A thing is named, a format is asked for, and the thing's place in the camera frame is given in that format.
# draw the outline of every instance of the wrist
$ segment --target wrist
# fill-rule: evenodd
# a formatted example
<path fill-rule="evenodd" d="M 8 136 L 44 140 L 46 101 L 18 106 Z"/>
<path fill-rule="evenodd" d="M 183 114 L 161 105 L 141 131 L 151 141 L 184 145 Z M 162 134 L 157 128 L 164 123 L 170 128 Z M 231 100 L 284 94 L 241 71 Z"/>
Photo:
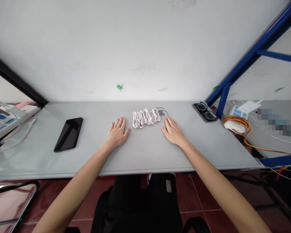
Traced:
<path fill-rule="evenodd" d="M 180 146 L 181 149 L 184 150 L 186 147 L 189 147 L 190 144 L 191 144 L 191 142 L 190 142 L 189 140 L 187 140 L 187 139 L 183 139 L 183 140 L 178 144 L 178 146 Z"/>
<path fill-rule="evenodd" d="M 100 148 L 107 153 L 111 153 L 113 151 L 113 149 L 115 148 L 115 146 L 113 144 L 109 143 L 108 141 L 105 141 L 101 145 Z"/>

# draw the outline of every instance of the orange wire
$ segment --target orange wire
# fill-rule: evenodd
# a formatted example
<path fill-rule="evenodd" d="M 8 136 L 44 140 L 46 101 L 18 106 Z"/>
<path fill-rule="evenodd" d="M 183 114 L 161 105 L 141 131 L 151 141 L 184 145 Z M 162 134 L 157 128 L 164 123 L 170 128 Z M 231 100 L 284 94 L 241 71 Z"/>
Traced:
<path fill-rule="evenodd" d="M 224 121 L 223 123 L 227 122 L 227 121 L 232 121 L 232 122 L 235 122 L 235 123 L 238 123 L 240 125 L 243 125 L 245 128 L 246 128 L 246 131 L 247 133 L 245 133 L 244 135 L 244 142 L 248 145 L 248 146 L 251 146 L 253 148 L 256 148 L 256 149 L 259 149 L 259 150 L 264 150 L 264 151 L 270 151 L 270 152 L 276 152 L 276 153 L 281 153 L 281 154 L 291 154 L 291 153 L 286 153 L 286 152 L 283 152 L 283 151 L 277 151 L 277 150 L 268 150 L 268 149 L 264 149 L 264 148 L 260 148 L 260 147 L 255 147 L 255 146 L 252 146 L 249 144 L 249 142 L 247 141 L 247 136 L 251 133 L 252 131 L 252 125 L 249 121 L 247 121 L 246 119 L 244 118 L 241 118 L 239 116 L 232 116 L 232 115 L 229 115 L 229 116 L 226 116 L 224 118 Z"/>

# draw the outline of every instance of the hand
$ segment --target hand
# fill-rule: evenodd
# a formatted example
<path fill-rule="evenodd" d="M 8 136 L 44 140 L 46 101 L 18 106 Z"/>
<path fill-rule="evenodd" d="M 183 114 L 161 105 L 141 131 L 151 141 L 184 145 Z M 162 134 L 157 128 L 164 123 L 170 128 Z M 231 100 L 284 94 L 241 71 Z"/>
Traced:
<path fill-rule="evenodd" d="M 187 141 L 182 130 L 170 117 L 165 118 L 166 129 L 162 127 L 162 131 L 165 134 L 168 141 L 178 146 L 181 146 Z"/>
<path fill-rule="evenodd" d="M 115 124 L 112 122 L 107 140 L 105 142 L 105 144 L 110 147 L 111 150 L 126 141 L 130 129 L 128 128 L 124 133 L 125 125 L 126 119 L 123 119 L 122 117 L 117 119 Z"/>

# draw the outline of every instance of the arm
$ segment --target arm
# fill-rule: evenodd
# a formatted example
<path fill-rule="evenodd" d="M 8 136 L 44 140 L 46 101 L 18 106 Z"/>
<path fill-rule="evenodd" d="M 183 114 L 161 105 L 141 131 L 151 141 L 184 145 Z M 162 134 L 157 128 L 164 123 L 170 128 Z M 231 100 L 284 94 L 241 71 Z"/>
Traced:
<path fill-rule="evenodd" d="M 44 213 L 34 233 L 64 232 L 81 206 L 111 151 L 125 142 L 130 129 L 124 133 L 126 120 L 112 122 L 107 140 L 73 177 Z"/>
<path fill-rule="evenodd" d="M 238 190 L 185 138 L 177 122 L 165 119 L 166 138 L 180 146 L 214 199 L 239 232 L 271 232 Z"/>

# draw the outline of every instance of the blue metal frame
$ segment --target blue metal frame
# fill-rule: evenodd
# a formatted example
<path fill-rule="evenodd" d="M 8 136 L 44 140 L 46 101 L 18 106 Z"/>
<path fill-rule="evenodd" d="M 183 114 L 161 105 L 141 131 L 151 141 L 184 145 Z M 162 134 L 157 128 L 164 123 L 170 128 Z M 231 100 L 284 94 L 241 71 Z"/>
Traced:
<path fill-rule="evenodd" d="M 270 159 L 260 159 L 260 162 L 266 167 L 291 165 L 291 155 L 285 155 Z"/>
<path fill-rule="evenodd" d="M 217 116 L 222 117 L 223 109 L 227 100 L 230 86 L 256 61 L 260 56 L 268 56 L 285 61 L 291 61 L 290 55 L 269 52 L 267 49 L 284 34 L 291 26 L 291 5 L 281 14 L 273 25 L 264 33 L 257 43 L 248 51 L 248 53 L 238 62 L 235 68 L 226 76 L 221 84 L 206 100 L 208 106 L 221 97 Z"/>
<path fill-rule="evenodd" d="M 276 53 L 276 52 L 271 52 L 271 51 L 259 50 L 256 52 L 256 54 L 291 62 L 291 55 L 287 55 L 287 54 L 283 54 L 283 53 Z"/>

